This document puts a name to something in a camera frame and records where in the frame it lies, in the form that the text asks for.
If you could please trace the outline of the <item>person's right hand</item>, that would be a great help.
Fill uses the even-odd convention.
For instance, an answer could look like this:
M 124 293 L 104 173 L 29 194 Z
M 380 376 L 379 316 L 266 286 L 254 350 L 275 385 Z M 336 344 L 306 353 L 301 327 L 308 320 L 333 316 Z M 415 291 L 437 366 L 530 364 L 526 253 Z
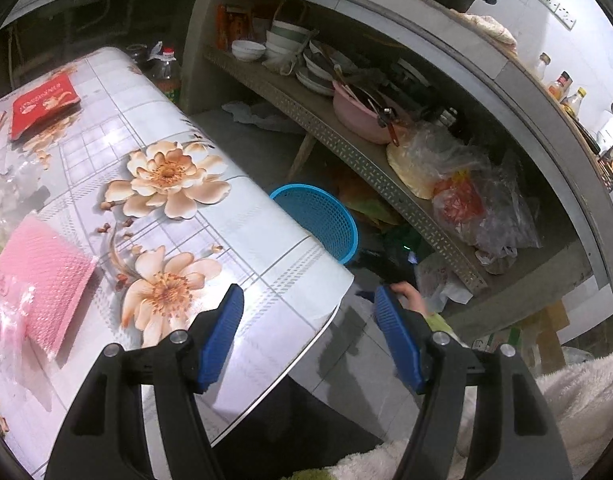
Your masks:
M 390 285 L 392 292 L 396 295 L 403 296 L 406 299 L 405 308 L 407 310 L 417 312 L 424 318 L 429 315 L 425 299 L 422 298 L 420 292 L 408 282 L 399 282 Z

